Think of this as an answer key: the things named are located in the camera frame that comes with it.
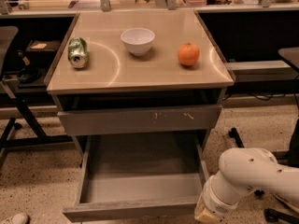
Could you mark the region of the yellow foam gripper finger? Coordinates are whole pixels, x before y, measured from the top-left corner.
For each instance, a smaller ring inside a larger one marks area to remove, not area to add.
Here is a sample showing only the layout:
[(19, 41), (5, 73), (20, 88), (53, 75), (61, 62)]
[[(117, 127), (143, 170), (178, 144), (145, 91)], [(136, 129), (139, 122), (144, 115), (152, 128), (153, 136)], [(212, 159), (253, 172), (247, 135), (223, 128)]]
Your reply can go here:
[(220, 218), (213, 211), (213, 201), (201, 194), (194, 209), (194, 219), (202, 223), (214, 223)]

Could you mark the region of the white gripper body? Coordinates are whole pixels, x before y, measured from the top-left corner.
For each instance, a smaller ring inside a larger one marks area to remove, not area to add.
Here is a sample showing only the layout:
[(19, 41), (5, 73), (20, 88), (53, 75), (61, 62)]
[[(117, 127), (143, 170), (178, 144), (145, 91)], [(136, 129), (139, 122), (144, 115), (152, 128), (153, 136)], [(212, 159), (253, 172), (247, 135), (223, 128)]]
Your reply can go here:
[(227, 204), (221, 201), (212, 189), (211, 176), (205, 183), (202, 191), (202, 198), (206, 209), (216, 217), (224, 217), (237, 208), (237, 204)]

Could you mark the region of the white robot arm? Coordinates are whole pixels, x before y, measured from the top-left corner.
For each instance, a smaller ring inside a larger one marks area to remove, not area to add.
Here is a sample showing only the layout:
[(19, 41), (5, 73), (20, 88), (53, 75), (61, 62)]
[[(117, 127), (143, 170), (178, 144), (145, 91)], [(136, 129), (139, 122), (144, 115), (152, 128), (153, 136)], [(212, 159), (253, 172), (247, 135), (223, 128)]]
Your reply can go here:
[(205, 183), (194, 218), (212, 223), (237, 208), (256, 190), (270, 191), (293, 211), (299, 209), (299, 169), (281, 165), (264, 148), (230, 148), (219, 158), (219, 171)]

